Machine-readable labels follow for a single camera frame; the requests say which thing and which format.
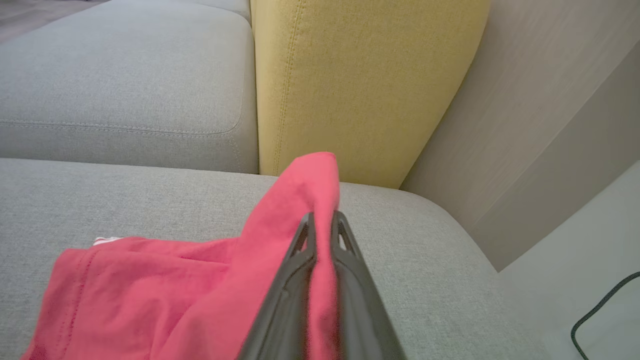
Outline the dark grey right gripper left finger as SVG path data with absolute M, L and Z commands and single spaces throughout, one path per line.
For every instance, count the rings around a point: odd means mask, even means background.
M 314 215 L 304 215 L 244 340 L 239 360 L 304 360 L 311 275 L 317 262 Z

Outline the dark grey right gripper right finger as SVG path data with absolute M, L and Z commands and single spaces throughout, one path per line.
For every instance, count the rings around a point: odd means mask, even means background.
M 338 285 L 339 346 L 343 360 L 407 358 L 346 215 L 331 224 L 331 259 Z

